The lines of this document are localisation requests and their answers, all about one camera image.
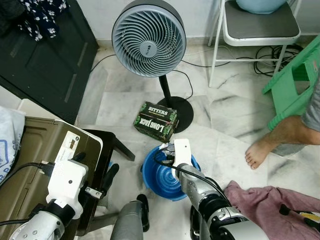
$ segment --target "white tile floor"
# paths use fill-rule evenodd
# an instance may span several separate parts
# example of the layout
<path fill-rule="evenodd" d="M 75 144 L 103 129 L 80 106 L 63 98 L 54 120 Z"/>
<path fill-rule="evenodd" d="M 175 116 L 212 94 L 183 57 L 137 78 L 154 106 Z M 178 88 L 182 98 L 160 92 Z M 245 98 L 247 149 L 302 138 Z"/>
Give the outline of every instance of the white tile floor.
<path fill-rule="evenodd" d="M 254 57 L 256 51 L 254 47 L 230 48 L 234 57 Z M 113 53 L 112 49 L 101 49 L 95 63 Z M 210 65 L 212 54 L 208 47 L 194 45 L 187 48 L 184 60 Z M 220 48 L 218 54 L 223 58 L 229 57 L 230 52 Z M 192 153 L 207 176 L 216 179 L 223 188 L 235 180 L 244 189 L 272 185 L 320 197 L 319 146 L 306 146 L 297 153 L 289 146 L 287 152 L 291 154 L 285 157 L 271 153 L 255 171 L 245 162 L 245 151 L 268 132 L 266 125 L 275 115 L 271 94 L 261 94 L 270 77 L 255 74 L 252 63 L 230 63 L 216 68 L 213 87 L 208 88 L 209 68 L 182 62 L 176 69 L 190 77 L 194 94 L 189 102 L 194 119 L 188 129 L 173 138 L 190 140 Z M 183 74 L 171 72 L 167 78 L 173 96 L 190 95 L 190 86 Z M 136 155 L 135 162 L 129 162 L 113 154 L 111 160 L 120 165 L 120 171 L 105 201 L 108 211 L 119 211 L 144 193 L 150 205 L 150 230 L 144 239 L 189 240 L 189 200 L 172 202 L 155 195 L 146 189 L 140 173 L 145 156 L 160 142 L 139 133 L 132 123 L 143 101 L 156 103 L 162 97 L 156 78 L 137 76 L 111 56 L 91 74 L 78 122 L 80 126 L 91 125 L 115 133 Z M 127 190 L 119 191 L 123 186 L 127 186 Z M 111 226 L 105 227 L 80 239 L 109 239 L 111 231 Z"/>

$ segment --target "electric fan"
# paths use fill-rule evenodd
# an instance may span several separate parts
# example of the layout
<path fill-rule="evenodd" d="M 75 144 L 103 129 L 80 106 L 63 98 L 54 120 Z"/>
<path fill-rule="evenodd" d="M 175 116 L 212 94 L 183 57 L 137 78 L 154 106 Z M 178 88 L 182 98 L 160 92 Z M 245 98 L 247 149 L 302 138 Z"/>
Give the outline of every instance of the electric fan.
<path fill-rule="evenodd" d="M 159 77 L 164 99 L 159 105 L 175 109 L 185 130 L 194 118 L 191 104 L 171 96 L 166 74 L 181 61 L 186 50 L 184 24 L 178 12 L 162 0 L 135 0 L 128 4 L 112 30 L 114 52 L 129 71 L 143 77 Z"/>

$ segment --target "green plastic chair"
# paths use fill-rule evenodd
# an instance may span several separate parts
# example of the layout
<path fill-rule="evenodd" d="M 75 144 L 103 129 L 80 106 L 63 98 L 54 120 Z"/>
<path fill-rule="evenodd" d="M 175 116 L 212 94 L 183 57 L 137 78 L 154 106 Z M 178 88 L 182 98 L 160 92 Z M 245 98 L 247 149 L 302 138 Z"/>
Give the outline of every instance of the green plastic chair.
<path fill-rule="evenodd" d="M 276 116 L 268 123 L 272 131 L 283 119 L 302 115 L 313 94 L 320 66 L 320 35 L 318 35 L 287 66 L 277 72 L 262 90 L 271 90 Z M 298 94 L 295 81 L 309 81 L 309 87 Z"/>

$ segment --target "dark wooden door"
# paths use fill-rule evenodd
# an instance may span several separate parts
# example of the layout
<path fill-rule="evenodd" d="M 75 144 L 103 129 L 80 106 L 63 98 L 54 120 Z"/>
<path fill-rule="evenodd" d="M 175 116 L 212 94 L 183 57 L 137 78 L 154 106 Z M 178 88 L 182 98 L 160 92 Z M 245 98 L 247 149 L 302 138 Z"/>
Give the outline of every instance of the dark wooden door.
<path fill-rule="evenodd" d="M 17 29 L 0 37 L 0 85 L 73 124 L 98 45 L 77 1 L 68 3 L 56 37 L 36 42 Z"/>

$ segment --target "pink fabric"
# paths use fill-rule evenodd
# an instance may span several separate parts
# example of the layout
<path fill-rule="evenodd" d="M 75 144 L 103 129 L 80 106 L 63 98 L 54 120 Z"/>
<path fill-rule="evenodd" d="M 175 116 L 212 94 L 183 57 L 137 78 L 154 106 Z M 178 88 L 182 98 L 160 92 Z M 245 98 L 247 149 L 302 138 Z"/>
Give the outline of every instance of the pink fabric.
<path fill-rule="evenodd" d="M 294 214 L 281 215 L 281 204 L 297 211 L 320 212 L 320 200 L 296 191 L 266 186 L 242 190 L 231 181 L 225 189 L 231 204 L 259 225 L 270 240 L 319 240 L 319 232 Z"/>

